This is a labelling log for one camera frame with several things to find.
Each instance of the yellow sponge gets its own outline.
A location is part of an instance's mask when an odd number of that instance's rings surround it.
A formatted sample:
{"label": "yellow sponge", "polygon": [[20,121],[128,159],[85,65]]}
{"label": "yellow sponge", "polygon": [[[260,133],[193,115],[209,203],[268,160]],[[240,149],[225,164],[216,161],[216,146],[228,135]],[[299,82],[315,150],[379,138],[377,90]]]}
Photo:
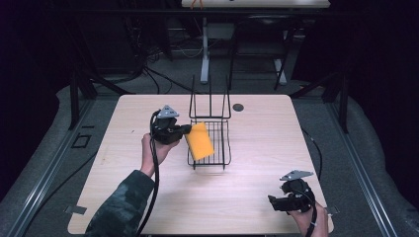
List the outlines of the yellow sponge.
{"label": "yellow sponge", "polygon": [[213,146],[204,122],[193,125],[191,132],[186,134],[185,137],[194,160],[201,160],[213,154]]}

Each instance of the sleeve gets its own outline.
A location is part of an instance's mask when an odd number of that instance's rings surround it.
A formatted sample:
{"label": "sleeve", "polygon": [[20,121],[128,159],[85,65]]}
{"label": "sleeve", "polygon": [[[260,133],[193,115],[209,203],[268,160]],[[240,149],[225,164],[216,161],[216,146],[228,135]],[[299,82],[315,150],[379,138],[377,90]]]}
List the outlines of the sleeve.
{"label": "sleeve", "polygon": [[133,171],[99,207],[84,236],[134,236],[153,187],[148,176]]}

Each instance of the human hand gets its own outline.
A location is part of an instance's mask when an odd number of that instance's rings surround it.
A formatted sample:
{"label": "human hand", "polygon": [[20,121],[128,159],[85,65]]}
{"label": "human hand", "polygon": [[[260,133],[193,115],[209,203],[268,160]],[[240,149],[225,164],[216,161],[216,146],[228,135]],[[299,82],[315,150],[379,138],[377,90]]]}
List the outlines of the human hand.
{"label": "human hand", "polygon": [[[154,162],[153,162],[153,154],[151,152],[150,147],[151,136],[149,133],[146,133],[142,136],[141,143],[142,143],[142,163],[140,171],[147,175],[148,177],[152,177],[154,175]],[[164,159],[166,159],[167,154],[169,151],[179,144],[179,140],[172,142],[168,145],[161,144],[158,141],[155,141],[156,144],[156,154],[158,164],[160,165]]]}
{"label": "human hand", "polygon": [[[329,227],[328,227],[328,215],[326,209],[320,205],[318,202],[315,203],[315,207],[317,210],[317,219],[316,219],[316,226],[311,234],[312,237],[325,237],[329,236]],[[311,224],[311,216],[313,213],[313,208],[311,208],[307,212],[299,212],[296,210],[289,211],[290,216],[296,222],[299,231],[301,232],[302,236],[305,236],[307,233],[307,229]]]}

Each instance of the black cable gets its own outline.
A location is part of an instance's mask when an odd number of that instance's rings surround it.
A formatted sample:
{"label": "black cable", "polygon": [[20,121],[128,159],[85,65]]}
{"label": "black cable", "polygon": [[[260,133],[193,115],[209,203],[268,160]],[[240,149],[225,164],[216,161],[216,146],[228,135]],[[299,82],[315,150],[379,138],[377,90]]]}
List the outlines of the black cable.
{"label": "black cable", "polygon": [[151,140],[150,140],[150,149],[151,149],[151,154],[153,156],[153,163],[154,163],[154,192],[153,192],[153,197],[151,198],[151,202],[150,202],[150,206],[148,207],[147,213],[144,217],[144,219],[142,220],[141,225],[139,226],[137,232],[136,232],[136,237],[138,237],[142,230],[144,229],[145,224],[147,223],[148,219],[150,218],[151,215],[151,211],[153,210],[154,204],[156,202],[157,199],[157,193],[158,193],[158,187],[159,187],[159,183],[160,183],[160,170],[158,167],[158,159],[157,159],[157,153],[156,153],[156,143],[154,140],[154,132],[153,132],[153,122],[154,122],[154,118],[158,115],[160,111],[154,112],[153,115],[151,116],[150,119],[150,136],[151,136]]}
{"label": "black cable", "polygon": [[311,222],[310,225],[308,226],[307,229],[307,233],[305,234],[305,237],[310,237],[311,234],[314,231],[314,227],[316,226],[316,221],[317,221],[317,208],[315,207],[315,201],[312,200],[307,194],[305,194],[304,192],[298,191],[298,190],[292,190],[294,193],[299,193],[303,196],[305,196],[306,198],[308,198],[308,200],[310,201],[311,204],[311,208],[313,208],[313,213],[311,213]]}
{"label": "black cable", "polygon": [[147,73],[147,75],[151,78],[151,80],[153,80],[154,84],[155,84],[155,85],[156,85],[156,87],[157,87],[157,95],[160,95],[160,86],[158,85],[158,83],[157,83],[156,79],[154,79],[154,77],[150,74],[150,72],[149,72],[146,68],[144,68],[144,71],[145,71],[145,73]]}
{"label": "black cable", "polygon": [[77,170],[75,170],[73,173],[71,173],[70,176],[68,176],[54,191],[52,191],[52,193],[42,202],[42,204],[38,207],[37,211],[35,212],[34,216],[31,218],[31,221],[29,222],[29,224],[27,225],[27,227],[25,228],[24,234],[23,236],[25,236],[29,230],[29,227],[32,225],[32,223],[34,222],[35,218],[37,217],[37,215],[40,213],[40,211],[42,210],[42,208],[46,205],[46,203],[56,194],[56,192],[58,192],[75,174],[77,174],[81,169],[83,169],[83,167],[89,163],[89,161],[91,161],[96,154],[98,153],[98,151],[96,151],[95,153],[93,153],[93,155],[91,157],[89,157],[89,159],[87,159],[79,168],[77,168]]}
{"label": "black cable", "polygon": [[321,154],[320,148],[318,147],[317,142],[315,142],[314,138],[310,134],[308,134],[308,132],[304,128],[301,128],[301,130],[308,136],[308,138],[310,138],[310,140],[312,141],[312,143],[314,144],[314,146],[317,149],[318,156],[319,156],[319,159],[320,159],[320,164],[319,164],[320,167],[319,167],[317,177],[318,177],[318,181],[320,181],[321,171],[323,170],[323,155]]}
{"label": "black cable", "polygon": [[170,81],[170,82],[172,82],[173,84],[175,84],[175,85],[177,85],[177,86],[179,86],[179,87],[181,87],[181,88],[183,88],[183,89],[185,89],[185,90],[187,90],[187,91],[189,91],[189,92],[192,92],[193,91],[193,89],[192,88],[190,88],[190,87],[187,87],[187,86],[185,86],[185,85],[182,85],[181,83],[179,83],[179,82],[176,82],[176,81],[174,81],[173,79],[170,79],[168,76],[166,76],[166,75],[164,75],[164,74],[161,74],[161,73],[159,73],[159,72],[156,72],[156,71],[154,71],[153,69],[151,69],[151,68],[149,68],[149,67],[147,67],[147,66],[144,66],[144,69],[147,69],[147,70],[149,70],[150,72],[152,72],[152,73],[154,73],[154,74],[156,74],[156,75],[158,75],[158,76],[160,76],[160,77],[162,77],[162,78],[164,78],[164,79],[166,79],[166,80],[168,80],[168,81]]}

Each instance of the wrist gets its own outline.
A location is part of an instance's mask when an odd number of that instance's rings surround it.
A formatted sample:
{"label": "wrist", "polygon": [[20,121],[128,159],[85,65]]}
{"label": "wrist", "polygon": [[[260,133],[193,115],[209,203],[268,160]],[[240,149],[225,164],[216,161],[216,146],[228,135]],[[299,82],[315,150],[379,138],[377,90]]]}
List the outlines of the wrist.
{"label": "wrist", "polygon": [[141,166],[141,169],[139,171],[151,178],[154,175],[154,166]]}

